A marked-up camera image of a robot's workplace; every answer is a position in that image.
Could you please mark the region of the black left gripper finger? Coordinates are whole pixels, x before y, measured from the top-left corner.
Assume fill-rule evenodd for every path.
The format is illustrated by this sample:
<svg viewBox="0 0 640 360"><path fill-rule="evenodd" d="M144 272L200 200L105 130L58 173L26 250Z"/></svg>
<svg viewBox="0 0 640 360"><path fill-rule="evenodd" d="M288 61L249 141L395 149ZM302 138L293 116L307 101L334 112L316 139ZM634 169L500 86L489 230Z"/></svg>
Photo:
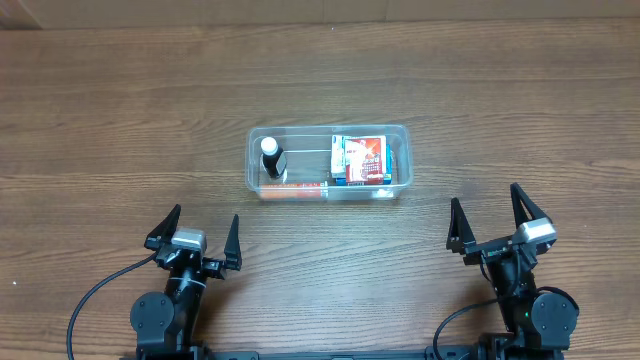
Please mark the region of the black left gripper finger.
<svg viewBox="0 0 640 360"><path fill-rule="evenodd" d="M228 270L240 271L242 267L242 254L239 242L239 216L234 215L225 248L225 268Z"/></svg>
<svg viewBox="0 0 640 360"><path fill-rule="evenodd" d="M144 247L149 250L159 250L169 244L177 230L181 206L176 204L169 214L146 236Z"/></svg>

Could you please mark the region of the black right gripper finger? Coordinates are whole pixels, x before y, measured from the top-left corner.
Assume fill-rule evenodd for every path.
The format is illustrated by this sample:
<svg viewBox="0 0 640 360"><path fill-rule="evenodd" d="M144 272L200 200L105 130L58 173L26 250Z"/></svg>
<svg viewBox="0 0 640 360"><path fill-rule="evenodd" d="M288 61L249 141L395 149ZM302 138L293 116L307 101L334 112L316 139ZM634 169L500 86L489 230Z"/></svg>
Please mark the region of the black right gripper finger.
<svg viewBox="0 0 640 360"><path fill-rule="evenodd" d="M533 220L547 218L551 221L551 218L529 198L518 183L510 185L510 195L517 228Z"/></svg>
<svg viewBox="0 0 640 360"><path fill-rule="evenodd" d="M476 245L476 239L458 198L451 199L451 219L446 248L453 253L464 255Z"/></svg>

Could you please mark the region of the orange tablet tube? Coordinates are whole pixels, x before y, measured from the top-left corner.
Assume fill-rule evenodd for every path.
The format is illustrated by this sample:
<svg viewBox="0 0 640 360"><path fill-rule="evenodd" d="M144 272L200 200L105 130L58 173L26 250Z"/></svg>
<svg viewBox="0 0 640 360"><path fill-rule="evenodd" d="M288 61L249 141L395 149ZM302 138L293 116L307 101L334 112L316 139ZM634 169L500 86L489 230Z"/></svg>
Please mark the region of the orange tablet tube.
<svg viewBox="0 0 640 360"><path fill-rule="evenodd" d="M263 200L324 199L328 196L327 182L268 184L259 188Z"/></svg>

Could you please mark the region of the blue VapoDrops box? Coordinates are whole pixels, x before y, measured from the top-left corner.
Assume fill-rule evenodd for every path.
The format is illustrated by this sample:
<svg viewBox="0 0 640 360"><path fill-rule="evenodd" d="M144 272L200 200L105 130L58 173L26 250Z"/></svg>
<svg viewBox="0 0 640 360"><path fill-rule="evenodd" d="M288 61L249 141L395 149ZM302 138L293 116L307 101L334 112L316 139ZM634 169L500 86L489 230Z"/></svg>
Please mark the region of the blue VapoDrops box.
<svg viewBox="0 0 640 360"><path fill-rule="evenodd" d="M387 150L388 150L388 170L390 172L391 179L390 179L389 183L383 184L383 185L388 185L388 184L390 184L392 182L392 151L391 151L391 147L388 144L387 144ZM340 179L336 179L336 178L333 178L333 179L335 180L335 183L338 186L347 186L346 177L345 178L340 178Z"/></svg>

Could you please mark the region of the black bottle white cap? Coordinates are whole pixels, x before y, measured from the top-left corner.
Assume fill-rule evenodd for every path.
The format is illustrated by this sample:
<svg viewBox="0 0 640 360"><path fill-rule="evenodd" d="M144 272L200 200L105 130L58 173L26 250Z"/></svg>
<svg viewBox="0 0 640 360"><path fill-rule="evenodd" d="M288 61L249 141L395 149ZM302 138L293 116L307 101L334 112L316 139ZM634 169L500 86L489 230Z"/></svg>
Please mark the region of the black bottle white cap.
<svg viewBox="0 0 640 360"><path fill-rule="evenodd" d="M273 137L265 137L260 142L262 165L272 179L282 177L286 170L287 160L284 149Z"/></svg>

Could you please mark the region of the red small carton box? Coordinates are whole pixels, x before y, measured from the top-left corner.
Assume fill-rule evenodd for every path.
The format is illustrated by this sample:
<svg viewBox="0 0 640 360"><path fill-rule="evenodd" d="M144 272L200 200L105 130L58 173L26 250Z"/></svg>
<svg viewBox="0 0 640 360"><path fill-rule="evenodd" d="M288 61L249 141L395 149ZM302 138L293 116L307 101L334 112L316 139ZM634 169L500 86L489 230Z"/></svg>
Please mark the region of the red small carton box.
<svg viewBox="0 0 640 360"><path fill-rule="evenodd" d="M383 185L390 182L385 136L347 137L344 150L347 185Z"/></svg>

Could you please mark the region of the white box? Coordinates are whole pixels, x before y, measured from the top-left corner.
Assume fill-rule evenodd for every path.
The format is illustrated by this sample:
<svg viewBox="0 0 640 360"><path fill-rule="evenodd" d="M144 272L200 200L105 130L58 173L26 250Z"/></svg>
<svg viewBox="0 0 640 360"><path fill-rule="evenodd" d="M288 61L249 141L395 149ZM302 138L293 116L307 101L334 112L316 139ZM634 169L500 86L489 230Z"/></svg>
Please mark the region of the white box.
<svg viewBox="0 0 640 360"><path fill-rule="evenodd" d="M348 136L333 135L331 140L331 176L336 179L346 177L346 148L345 140Z"/></svg>

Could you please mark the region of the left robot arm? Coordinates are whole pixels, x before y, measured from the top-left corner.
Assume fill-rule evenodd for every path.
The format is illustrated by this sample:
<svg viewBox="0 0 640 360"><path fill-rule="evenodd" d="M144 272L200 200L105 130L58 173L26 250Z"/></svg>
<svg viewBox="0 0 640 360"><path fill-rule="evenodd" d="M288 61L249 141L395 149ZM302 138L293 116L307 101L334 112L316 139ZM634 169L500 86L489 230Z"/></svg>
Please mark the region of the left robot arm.
<svg viewBox="0 0 640 360"><path fill-rule="evenodd" d="M152 260L169 272L162 292L148 292L132 305L130 322L137 334L138 359L209 359L212 351L193 338L209 279L223 280L242 267L239 217L232 220L223 259L205 255L204 231L178 225L181 206L147 235L144 247Z"/></svg>

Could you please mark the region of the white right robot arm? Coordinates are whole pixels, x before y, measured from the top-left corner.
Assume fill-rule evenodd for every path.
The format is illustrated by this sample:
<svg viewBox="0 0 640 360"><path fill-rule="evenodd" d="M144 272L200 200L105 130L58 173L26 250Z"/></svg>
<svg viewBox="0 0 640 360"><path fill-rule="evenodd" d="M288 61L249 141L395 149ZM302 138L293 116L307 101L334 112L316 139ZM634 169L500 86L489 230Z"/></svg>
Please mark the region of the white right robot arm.
<svg viewBox="0 0 640 360"><path fill-rule="evenodd" d="M446 248L477 266L495 297L466 306L449 315L436 329L428 350L437 359L562 359L580 315L577 302L556 287L539 287L533 269L538 257L557 240L552 219L520 187L510 185L515 232L484 243L476 241L457 198L451 200ZM473 345L441 347L445 326L475 309L496 304L505 324L504 333L484 333Z"/></svg>

